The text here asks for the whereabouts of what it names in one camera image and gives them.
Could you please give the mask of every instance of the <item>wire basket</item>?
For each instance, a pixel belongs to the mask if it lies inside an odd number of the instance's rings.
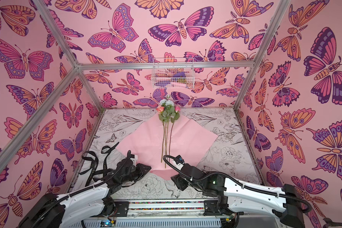
[[[173,58],[173,62],[167,62],[168,60],[167,58],[154,59],[151,75],[152,88],[193,89],[195,82],[194,59]]]

